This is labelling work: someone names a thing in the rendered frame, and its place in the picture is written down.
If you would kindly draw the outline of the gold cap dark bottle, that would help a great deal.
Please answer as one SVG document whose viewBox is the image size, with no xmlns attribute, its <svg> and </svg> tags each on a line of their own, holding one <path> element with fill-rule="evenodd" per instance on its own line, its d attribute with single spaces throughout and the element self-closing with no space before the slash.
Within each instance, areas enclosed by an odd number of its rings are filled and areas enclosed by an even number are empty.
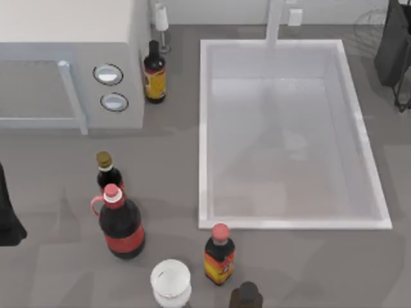
<svg viewBox="0 0 411 308">
<path fill-rule="evenodd" d="M 122 191 L 125 190 L 123 177 L 118 168 L 113 165 L 112 157 L 108 151 L 100 151 L 96 154 L 96 161 L 98 164 L 97 183 L 100 192 L 104 192 L 104 188 L 108 184 L 115 184 Z"/>
</svg>

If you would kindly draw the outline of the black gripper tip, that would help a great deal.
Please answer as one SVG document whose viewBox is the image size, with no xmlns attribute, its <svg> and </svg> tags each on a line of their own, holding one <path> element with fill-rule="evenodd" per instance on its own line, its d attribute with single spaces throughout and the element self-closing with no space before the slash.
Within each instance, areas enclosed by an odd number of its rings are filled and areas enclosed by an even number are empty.
<svg viewBox="0 0 411 308">
<path fill-rule="evenodd" d="M 17 246 L 27 231 L 15 214 L 10 201 L 3 165 L 0 163 L 0 247 Z"/>
</svg>

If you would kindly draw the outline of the small microwave knob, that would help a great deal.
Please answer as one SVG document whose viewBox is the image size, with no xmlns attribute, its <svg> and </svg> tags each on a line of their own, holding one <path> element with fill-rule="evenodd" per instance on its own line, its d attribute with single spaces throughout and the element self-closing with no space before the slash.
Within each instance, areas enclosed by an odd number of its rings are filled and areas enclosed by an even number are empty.
<svg viewBox="0 0 411 308">
<path fill-rule="evenodd" d="M 123 112 L 128 108 L 129 102 L 124 95 L 112 92 L 100 98 L 100 105 L 109 112 Z"/>
</svg>

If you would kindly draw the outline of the pale microwave oven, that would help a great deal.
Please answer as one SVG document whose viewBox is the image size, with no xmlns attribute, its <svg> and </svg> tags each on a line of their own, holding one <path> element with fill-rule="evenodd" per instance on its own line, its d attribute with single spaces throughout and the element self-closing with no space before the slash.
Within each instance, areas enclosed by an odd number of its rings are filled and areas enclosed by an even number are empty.
<svg viewBox="0 0 411 308">
<path fill-rule="evenodd" d="M 57 63 L 68 61 L 93 129 L 140 129 L 148 52 L 148 0 L 0 0 L 0 128 L 80 129 Z M 114 64 L 121 83 L 98 83 L 92 70 Z M 129 106 L 109 112 L 103 95 L 117 92 Z"/>
</svg>

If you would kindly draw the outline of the black cap sauce bottle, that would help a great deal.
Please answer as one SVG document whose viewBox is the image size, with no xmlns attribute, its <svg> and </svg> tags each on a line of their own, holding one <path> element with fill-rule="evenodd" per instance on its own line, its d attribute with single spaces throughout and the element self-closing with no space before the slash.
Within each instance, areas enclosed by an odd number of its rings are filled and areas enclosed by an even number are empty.
<svg viewBox="0 0 411 308">
<path fill-rule="evenodd" d="M 143 60 L 143 65 L 147 101 L 152 104 L 162 103 L 166 98 L 166 61 L 160 54 L 158 41 L 149 41 L 149 52 Z"/>
</svg>

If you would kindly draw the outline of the white wall socket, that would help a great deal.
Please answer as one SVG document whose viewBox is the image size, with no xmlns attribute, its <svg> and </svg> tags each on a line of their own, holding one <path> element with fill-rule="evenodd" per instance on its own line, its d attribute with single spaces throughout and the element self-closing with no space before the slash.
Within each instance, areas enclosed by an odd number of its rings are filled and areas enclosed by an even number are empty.
<svg viewBox="0 0 411 308">
<path fill-rule="evenodd" d="M 302 24 L 303 9 L 291 8 L 288 16 L 288 26 L 300 26 Z"/>
</svg>

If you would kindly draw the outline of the white sink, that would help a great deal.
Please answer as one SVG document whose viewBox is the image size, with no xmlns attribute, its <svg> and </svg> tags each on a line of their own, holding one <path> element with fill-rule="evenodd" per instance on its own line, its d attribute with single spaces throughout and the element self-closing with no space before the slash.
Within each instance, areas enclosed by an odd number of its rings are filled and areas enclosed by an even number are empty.
<svg viewBox="0 0 411 308">
<path fill-rule="evenodd" d="M 392 228 L 340 39 L 204 39 L 199 103 L 199 228 Z"/>
</svg>

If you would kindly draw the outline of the large microwave knob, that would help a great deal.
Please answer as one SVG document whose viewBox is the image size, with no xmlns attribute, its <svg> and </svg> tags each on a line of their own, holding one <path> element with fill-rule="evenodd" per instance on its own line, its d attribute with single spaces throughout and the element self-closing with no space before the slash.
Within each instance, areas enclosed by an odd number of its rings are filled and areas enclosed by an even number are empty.
<svg viewBox="0 0 411 308">
<path fill-rule="evenodd" d="M 124 77 L 123 71 L 114 64 L 96 66 L 92 75 L 98 83 L 106 86 L 115 86 L 121 83 Z"/>
</svg>

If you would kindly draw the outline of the white glass cup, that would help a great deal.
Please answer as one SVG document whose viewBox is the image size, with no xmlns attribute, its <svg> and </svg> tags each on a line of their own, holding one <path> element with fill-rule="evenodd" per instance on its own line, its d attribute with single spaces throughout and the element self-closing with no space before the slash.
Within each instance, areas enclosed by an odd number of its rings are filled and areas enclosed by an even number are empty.
<svg viewBox="0 0 411 308">
<path fill-rule="evenodd" d="M 166 259 L 150 274 L 153 297 L 161 308 L 184 308 L 192 293 L 191 273 L 180 260 Z"/>
</svg>

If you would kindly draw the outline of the brown bottle with black cap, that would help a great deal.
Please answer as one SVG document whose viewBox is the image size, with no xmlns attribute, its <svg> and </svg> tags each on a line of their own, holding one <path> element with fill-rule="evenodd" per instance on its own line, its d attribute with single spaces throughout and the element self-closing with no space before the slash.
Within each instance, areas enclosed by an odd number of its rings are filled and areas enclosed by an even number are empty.
<svg viewBox="0 0 411 308">
<path fill-rule="evenodd" d="M 235 288 L 231 292 L 229 308 L 263 308 L 263 296 L 257 285 L 246 281 Z"/>
</svg>

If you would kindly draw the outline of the tall white tap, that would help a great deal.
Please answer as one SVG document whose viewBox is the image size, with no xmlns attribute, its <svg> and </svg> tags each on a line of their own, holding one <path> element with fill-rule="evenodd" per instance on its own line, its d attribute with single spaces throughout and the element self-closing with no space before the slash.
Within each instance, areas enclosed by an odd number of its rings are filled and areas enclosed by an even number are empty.
<svg viewBox="0 0 411 308">
<path fill-rule="evenodd" d="M 268 20 L 265 42 L 267 47 L 274 48 L 277 43 L 279 26 L 285 0 L 269 0 Z"/>
</svg>

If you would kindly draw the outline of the large red label jug bottle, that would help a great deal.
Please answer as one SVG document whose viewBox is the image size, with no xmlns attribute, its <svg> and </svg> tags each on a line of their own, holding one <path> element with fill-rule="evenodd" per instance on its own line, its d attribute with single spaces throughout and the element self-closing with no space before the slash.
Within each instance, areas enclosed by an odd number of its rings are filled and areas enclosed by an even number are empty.
<svg viewBox="0 0 411 308">
<path fill-rule="evenodd" d="M 145 245 L 141 211 L 116 184 L 108 184 L 90 203 L 97 217 L 107 248 L 119 259 L 136 258 Z"/>
</svg>

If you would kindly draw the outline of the white table lamp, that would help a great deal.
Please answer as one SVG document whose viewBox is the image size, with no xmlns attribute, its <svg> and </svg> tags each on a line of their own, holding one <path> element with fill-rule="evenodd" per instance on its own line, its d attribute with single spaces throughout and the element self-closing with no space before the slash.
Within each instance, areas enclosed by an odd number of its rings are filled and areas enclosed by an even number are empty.
<svg viewBox="0 0 411 308">
<path fill-rule="evenodd" d="M 169 28 L 169 22 L 166 12 L 166 6 L 163 3 L 155 4 L 155 28 L 160 34 L 160 52 L 162 54 L 169 53 L 171 47 L 166 43 L 166 32 Z"/>
</svg>

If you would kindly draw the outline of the red cap sauce bottle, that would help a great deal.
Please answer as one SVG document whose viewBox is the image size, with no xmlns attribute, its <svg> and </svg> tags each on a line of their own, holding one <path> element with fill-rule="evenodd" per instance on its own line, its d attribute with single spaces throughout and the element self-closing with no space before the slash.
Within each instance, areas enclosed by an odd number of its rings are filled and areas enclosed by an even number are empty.
<svg viewBox="0 0 411 308">
<path fill-rule="evenodd" d="M 229 227 L 217 223 L 211 229 L 211 236 L 204 249 L 204 272 L 217 286 L 223 285 L 234 270 L 236 247 L 230 238 Z"/>
</svg>

